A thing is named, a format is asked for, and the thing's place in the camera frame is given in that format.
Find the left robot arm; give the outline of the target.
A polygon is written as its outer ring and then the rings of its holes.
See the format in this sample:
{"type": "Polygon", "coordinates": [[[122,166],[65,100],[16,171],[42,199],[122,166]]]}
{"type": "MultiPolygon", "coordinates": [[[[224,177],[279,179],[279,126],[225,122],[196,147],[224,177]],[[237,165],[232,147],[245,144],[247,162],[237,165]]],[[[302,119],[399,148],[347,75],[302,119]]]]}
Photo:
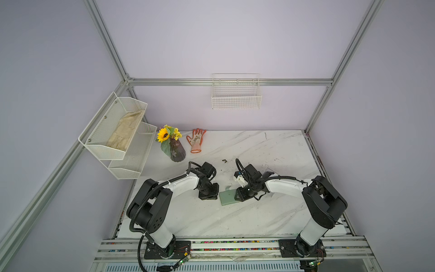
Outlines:
{"type": "Polygon", "coordinates": [[[129,231],[141,233],[148,241],[166,251],[174,248],[176,238],[166,227],[165,219],[172,199],[197,190],[201,200],[216,200],[219,184],[213,183],[217,170],[210,163],[189,162],[185,173],[165,181],[146,180],[126,212],[129,231]]]}

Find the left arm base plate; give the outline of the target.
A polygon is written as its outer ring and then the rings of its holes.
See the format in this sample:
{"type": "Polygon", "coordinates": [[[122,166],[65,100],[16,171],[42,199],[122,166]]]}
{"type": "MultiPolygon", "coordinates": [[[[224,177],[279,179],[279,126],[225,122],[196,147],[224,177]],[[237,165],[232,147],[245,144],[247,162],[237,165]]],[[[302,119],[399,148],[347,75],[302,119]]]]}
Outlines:
{"type": "Polygon", "coordinates": [[[161,248],[155,243],[147,242],[143,254],[145,260],[181,259],[191,251],[191,241],[176,240],[166,248],[161,248]]]}

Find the green card holder wallet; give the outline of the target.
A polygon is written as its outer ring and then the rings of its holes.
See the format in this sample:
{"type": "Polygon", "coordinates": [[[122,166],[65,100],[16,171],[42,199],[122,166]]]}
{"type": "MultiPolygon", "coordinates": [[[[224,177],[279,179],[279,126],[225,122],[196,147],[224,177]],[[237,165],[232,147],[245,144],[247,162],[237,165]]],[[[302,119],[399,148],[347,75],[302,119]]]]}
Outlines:
{"type": "Polygon", "coordinates": [[[237,189],[226,190],[219,193],[219,199],[222,206],[236,204],[239,201],[235,199],[237,189]]]}

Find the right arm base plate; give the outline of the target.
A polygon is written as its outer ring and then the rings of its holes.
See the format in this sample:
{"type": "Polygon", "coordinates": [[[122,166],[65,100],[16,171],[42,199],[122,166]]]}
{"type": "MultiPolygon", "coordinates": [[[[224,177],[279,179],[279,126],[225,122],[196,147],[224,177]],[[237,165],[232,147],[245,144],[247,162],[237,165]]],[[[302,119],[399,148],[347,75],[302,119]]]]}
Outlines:
{"type": "Polygon", "coordinates": [[[325,257],[326,251],[322,240],[309,245],[302,239],[280,239],[279,250],[283,258],[325,257]]]}

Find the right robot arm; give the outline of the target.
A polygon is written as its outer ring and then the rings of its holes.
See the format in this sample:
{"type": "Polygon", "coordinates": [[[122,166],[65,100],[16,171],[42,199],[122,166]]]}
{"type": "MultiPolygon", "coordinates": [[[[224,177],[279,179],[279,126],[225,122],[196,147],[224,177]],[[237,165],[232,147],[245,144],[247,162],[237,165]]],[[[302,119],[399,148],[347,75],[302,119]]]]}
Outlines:
{"type": "Polygon", "coordinates": [[[244,202],[249,199],[261,199],[260,192],[281,193],[301,198],[310,212],[310,220],[298,234],[293,253],[299,257],[308,257],[317,247],[324,234],[335,227],[345,210],[347,201],[323,176],[316,176],[311,182],[299,180],[293,176],[282,176],[271,171],[260,173],[249,164],[243,166],[236,159],[236,179],[246,182],[236,189],[234,200],[244,202]]]}

